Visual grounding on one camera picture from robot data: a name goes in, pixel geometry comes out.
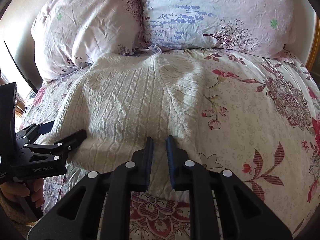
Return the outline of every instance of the pillow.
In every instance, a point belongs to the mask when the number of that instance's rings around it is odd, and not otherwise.
[[[141,0],[144,38],[163,51],[223,48],[277,58],[294,42],[292,0]]]
[[[107,52],[145,47],[139,0],[49,0],[32,26],[35,62],[51,81]]]

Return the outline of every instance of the cream cable knit sweater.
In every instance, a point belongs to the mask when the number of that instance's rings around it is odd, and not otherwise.
[[[172,134],[191,159],[196,153],[196,131],[204,86],[200,62],[155,54],[123,57],[106,54],[70,89],[52,132],[42,143],[53,143],[85,129],[88,138],[68,162],[100,173],[114,170],[154,140],[149,193],[188,200],[171,192],[165,140]]]

